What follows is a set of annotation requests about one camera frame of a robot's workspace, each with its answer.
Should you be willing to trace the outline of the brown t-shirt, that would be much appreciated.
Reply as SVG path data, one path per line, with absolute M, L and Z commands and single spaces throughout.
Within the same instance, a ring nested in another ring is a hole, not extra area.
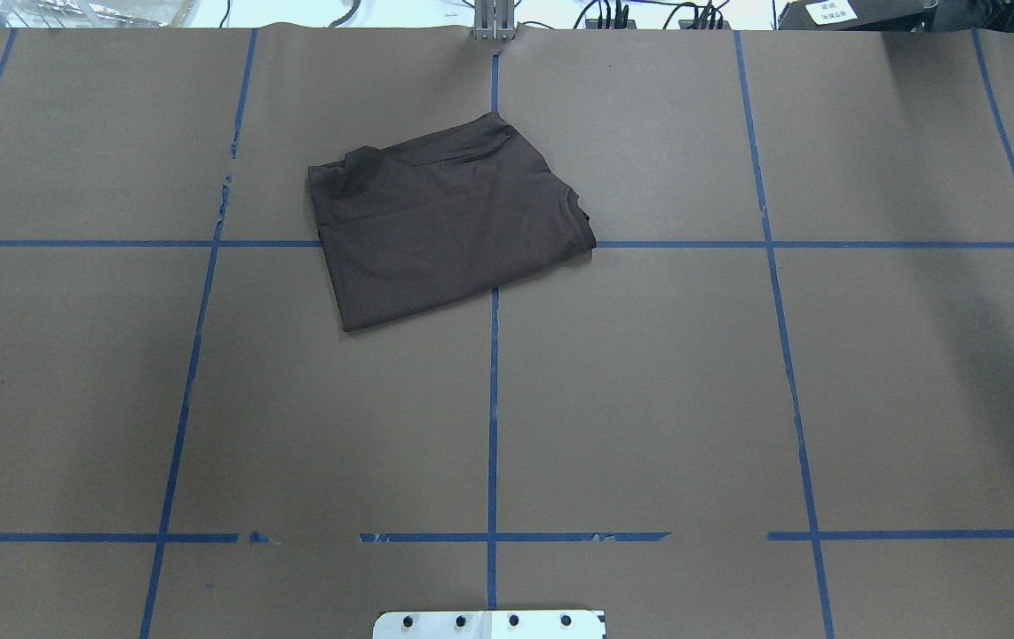
M 597 247 L 579 194 L 489 112 L 308 167 L 342 331 L 450 306 Z

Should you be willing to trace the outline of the black electronics box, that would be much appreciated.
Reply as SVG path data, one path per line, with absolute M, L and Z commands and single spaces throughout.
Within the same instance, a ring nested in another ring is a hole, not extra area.
M 929 31 L 938 1 L 792 1 L 776 18 L 778 31 Z

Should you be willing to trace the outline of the aluminium frame post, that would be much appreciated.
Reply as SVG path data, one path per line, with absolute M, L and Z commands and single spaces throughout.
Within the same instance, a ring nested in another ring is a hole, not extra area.
M 514 0 L 470 0 L 476 41 L 510 41 L 518 32 Z

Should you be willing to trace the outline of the white pedestal column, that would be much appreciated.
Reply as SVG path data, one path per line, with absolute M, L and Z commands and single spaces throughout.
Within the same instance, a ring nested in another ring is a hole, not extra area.
M 390 611 L 376 619 L 373 638 L 606 638 L 603 611 Z

